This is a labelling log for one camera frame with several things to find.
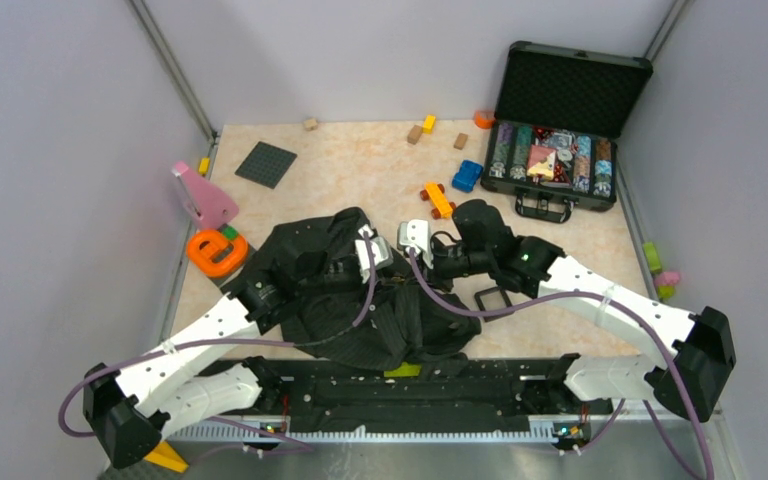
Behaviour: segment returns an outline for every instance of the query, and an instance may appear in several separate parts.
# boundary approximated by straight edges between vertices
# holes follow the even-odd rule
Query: white wall
[[[214,125],[471,118],[516,40],[643,55],[671,0],[151,0]]]
[[[186,225],[169,168],[206,151],[125,2],[0,1],[0,479],[101,471],[57,407],[147,347]]]
[[[684,279],[675,303],[729,315],[723,397],[750,478],[768,478],[768,2],[696,2],[621,141],[645,228]]]

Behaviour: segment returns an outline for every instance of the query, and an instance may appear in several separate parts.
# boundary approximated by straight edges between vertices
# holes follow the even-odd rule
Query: case lid
[[[643,58],[516,42],[496,119],[617,138],[651,76]]]

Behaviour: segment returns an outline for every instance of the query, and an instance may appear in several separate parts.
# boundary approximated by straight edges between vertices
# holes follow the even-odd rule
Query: orange toy car
[[[446,191],[443,185],[439,183],[426,183],[425,188],[419,192],[419,198],[423,200],[431,200],[434,205],[434,210],[431,210],[431,216],[434,219],[449,218],[452,216],[452,212],[455,210],[455,202],[446,200],[443,193]]]

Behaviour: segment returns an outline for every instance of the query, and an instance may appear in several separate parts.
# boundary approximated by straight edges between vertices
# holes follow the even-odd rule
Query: wooden table
[[[419,198],[425,182],[450,185],[463,159],[483,163],[489,134],[471,120],[438,121],[434,132],[416,145],[406,137],[416,122],[324,123],[306,132],[298,125],[228,125],[224,128],[211,181],[240,205],[231,225],[250,243],[263,243],[279,223],[330,216],[359,206],[378,232],[396,244],[400,222],[431,220],[428,202]],[[452,147],[458,133],[469,135],[463,150]],[[298,158],[271,190],[234,175],[258,141],[290,150]],[[595,272],[637,293],[646,294],[622,205],[605,213],[576,210],[563,225],[526,219],[513,210],[514,197],[493,194],[476,185],[466,194],[453,188],[446,196],[457,204],[482,198],[502,213],[518,235],[537,235],[563,248]],[[457,234],[451,220],[433,220],[433,230]],[[476,308],[473,294],[494,286],[486,275],[455,282],[466,305]],[[187,327],[220,297],[219,289],[195,267],[187,268],[172,333]],[[526,298],[511,295],[514,303]],[[264,336],[280,339],[275,328]],[[483,333],[464,349],[470,358],[550,357],[578,352],[590,355],[626,355],[636,349],[590,321],[552,305],[539,305],[487,323]],[[310,358],[295,349],[239,347],[231,358],[263,355],[267,358]]]

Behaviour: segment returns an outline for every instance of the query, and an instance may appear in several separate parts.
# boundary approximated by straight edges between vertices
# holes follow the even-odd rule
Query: poker chip case
[[[643,58],[514,43],[481,186],[516,195],[518,214],[550,222],[567,221],[574,207],[609,210],[617,201],[614,140],[651,76]]]

